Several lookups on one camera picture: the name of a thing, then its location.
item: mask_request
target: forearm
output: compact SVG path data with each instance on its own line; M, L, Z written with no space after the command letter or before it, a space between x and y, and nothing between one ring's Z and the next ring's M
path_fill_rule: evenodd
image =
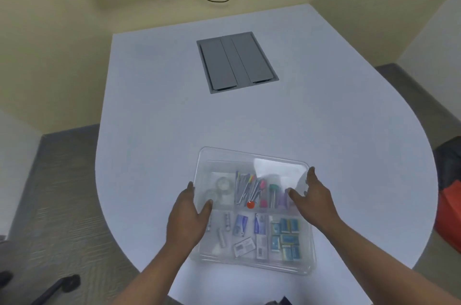
M373 304L461 304L343 221L338 219L323 232Z
M163 305L187 256L188 251L181 250L180 246L165 244L112 305Z

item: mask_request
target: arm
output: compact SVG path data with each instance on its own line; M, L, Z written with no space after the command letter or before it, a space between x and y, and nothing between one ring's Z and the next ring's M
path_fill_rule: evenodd
M182 191L168 218L166 243L151 263L112 305L162 305L181 265L203 237L211 214L208 201L198 214L194 203L194 186L189 182Z
M330 190L317 179L313 167L309 168L306 183L309 189L305 197L289 189L291 199L301 215L325 234L374 305L461 305L461 300L347 226L336 212Z

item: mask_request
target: yellow wall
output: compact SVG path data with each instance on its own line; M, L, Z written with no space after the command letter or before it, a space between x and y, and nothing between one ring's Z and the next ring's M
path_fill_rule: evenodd
M0 107L41 131L100 120L111 34L311 3L371 64L397 59L444 0L1 0Z

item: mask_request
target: red fabric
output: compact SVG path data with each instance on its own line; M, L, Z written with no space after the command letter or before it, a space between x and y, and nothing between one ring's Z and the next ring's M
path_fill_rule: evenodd
M461 182L454 181L438 196L435 230L461 253Z

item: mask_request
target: clear plastic box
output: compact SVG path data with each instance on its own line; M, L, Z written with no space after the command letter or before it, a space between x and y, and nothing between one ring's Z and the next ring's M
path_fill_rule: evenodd
M208 199L214 203L207 231L191 259L309 274L316 263L312 227L285 193L288 187L301 194L307 190L308 168L303 162L202 148L195 172L194 203L198 211Z

